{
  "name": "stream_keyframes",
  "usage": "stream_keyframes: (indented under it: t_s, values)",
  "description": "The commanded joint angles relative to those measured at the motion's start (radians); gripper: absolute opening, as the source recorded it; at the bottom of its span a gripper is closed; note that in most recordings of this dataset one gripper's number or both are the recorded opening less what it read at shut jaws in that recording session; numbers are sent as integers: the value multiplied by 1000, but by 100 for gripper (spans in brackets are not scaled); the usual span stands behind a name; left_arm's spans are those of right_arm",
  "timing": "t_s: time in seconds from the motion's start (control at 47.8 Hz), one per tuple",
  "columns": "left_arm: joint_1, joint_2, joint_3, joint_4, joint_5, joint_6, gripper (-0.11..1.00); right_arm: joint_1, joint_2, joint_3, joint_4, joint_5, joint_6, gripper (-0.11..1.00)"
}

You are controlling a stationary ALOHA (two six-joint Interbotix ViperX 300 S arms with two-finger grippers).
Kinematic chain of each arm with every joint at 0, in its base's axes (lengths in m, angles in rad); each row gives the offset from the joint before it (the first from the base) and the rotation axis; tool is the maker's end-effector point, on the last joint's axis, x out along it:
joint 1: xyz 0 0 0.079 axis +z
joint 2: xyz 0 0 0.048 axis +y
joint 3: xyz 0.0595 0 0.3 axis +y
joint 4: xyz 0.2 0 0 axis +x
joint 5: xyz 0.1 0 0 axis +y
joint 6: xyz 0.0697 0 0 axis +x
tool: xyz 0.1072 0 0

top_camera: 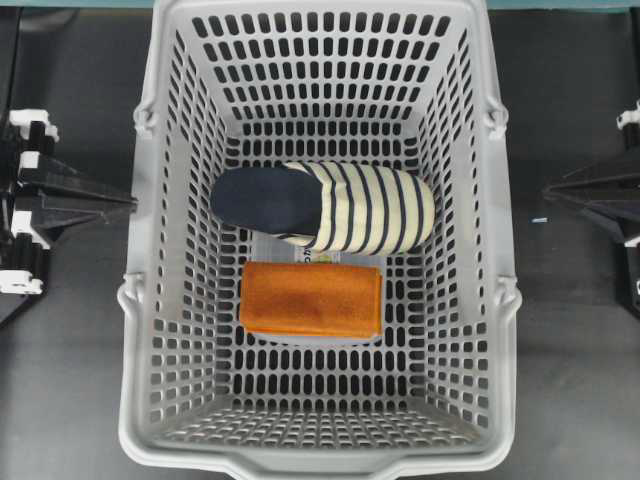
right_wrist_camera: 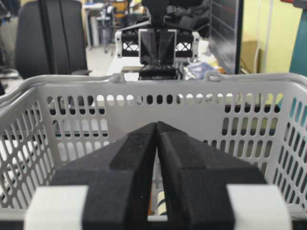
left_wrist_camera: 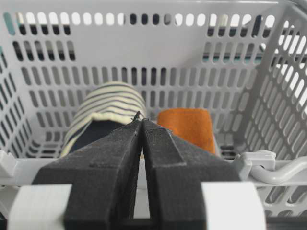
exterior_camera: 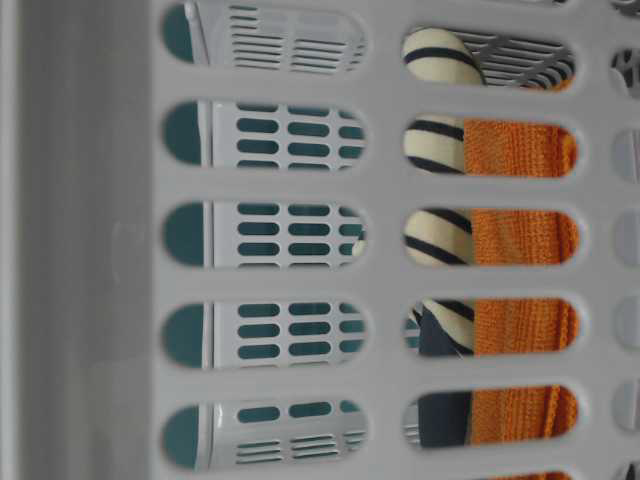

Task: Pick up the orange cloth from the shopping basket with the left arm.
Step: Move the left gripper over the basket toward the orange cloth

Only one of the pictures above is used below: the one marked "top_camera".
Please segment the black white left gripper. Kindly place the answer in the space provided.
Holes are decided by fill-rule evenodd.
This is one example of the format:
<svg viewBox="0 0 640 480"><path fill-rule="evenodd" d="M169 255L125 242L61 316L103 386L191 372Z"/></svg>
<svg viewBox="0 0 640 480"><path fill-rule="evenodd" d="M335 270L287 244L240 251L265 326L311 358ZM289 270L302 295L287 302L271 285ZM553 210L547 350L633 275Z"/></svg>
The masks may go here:
<svg viewBox="0 0 640 480"><path fill-rule="evenodd" d="M51 242L68 230L111 224L137 210L129 192L44 155L58 141L57 127L42 109L10 110L1 123L2 324L45 293ZM22 173L33 173L38 187L80 198L39 197Z"/></svg>

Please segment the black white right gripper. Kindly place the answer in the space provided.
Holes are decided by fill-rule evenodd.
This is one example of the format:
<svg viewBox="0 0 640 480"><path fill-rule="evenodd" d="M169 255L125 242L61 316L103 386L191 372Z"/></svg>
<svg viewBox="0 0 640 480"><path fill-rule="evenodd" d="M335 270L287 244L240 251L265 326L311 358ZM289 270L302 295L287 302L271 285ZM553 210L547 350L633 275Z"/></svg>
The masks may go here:
<svg viewBox="0 0 640 480"><path fill-rule="evenodd" d="M639 101L617 119L623 159L599 162L564 175L543 189L548 201L571 209L625 246L630 303L639 307ZM597 202L625 202L625 206Z"/></svg>

